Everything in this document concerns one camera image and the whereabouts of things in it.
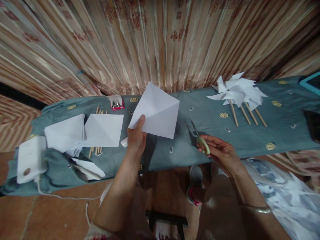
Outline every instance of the black phone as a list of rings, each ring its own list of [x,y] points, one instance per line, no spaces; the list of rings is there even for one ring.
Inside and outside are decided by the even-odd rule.
[[[320,143],[320,114],[316,112],[305,111],[304,115],[307,119],[311,139],[316,143]]]

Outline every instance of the teal tablet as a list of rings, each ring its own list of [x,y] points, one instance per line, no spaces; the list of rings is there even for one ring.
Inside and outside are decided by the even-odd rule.
[[[320,71],[301,80],[299,84],[320,96]]]

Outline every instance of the silver bangle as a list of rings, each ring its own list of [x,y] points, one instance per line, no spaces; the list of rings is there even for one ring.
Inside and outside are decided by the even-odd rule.
[[[271,213],[272,212],[272,209],[270,207],[252,207],[252,206],[248,206],[248,205],[241,205],[241,207],[250,209],[251,211],[256,212],[256,213]]]

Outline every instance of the striped curtain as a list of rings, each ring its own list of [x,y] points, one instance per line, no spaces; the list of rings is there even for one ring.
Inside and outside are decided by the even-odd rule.
[[[51,104],[102,93],[142,94],[149,81],[174,92],[242,71],[257,81],[308,74],[319,57],[319,45],[316,54],[308,53],[320,32],[318,5],[6,0],[0,2],[0,81]],[[312,59],[313,67],[301,70]]]
[[[0,153],[13,151],[31,132],[40,111],[0,95]]]

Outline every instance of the green scissors handle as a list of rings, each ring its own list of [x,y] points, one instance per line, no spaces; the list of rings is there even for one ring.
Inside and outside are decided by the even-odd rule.
[[[198,137],[197,143],[201,147],[203,153],[205,153],[206,155],[210,154],[210,149],[206,140],[204,140],[202,137]]]

